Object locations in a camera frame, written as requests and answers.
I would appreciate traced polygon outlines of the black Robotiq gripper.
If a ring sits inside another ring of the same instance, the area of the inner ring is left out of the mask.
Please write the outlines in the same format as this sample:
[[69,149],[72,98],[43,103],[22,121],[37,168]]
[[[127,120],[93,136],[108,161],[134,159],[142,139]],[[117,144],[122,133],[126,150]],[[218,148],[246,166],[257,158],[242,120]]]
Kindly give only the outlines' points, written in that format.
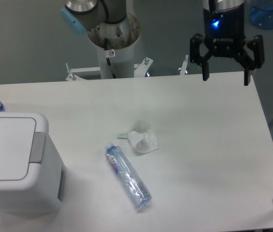
[[[203,19],[205,36],[196,33],[190,39],[190,62],[201,67],[202,79],[210,76],[208,60],[211,56],[231,58],[244,68],[244,85],[250,83],[251,72],[262,67],[265,62],[262,35],[252,39],[244,36],[244,1],[243,0],[204,0]],[[204,44],[207,53],[200,54],[200,45]],[[254,55],[251,58],[244,46]]]

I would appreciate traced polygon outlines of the grey robot arm with blue cap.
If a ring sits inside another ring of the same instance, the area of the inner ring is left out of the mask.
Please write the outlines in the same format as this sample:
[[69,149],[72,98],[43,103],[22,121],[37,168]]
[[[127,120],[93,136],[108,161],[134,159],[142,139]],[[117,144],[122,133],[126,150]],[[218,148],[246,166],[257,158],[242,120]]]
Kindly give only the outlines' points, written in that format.
[[[189,59],[201,67],[202,78],[209,78],[211,57],[232,58],[244,69],[244,84],[265,61],[263,37],[244,34],[242,0],[205,0],[205,34],[190,39]],[[69,0],[61,9],[66,24],[76,34],[86,34],[95,45],[103,79],[136,76],[133,47],[140,37],[140,24],[127,12],[124,0]]]

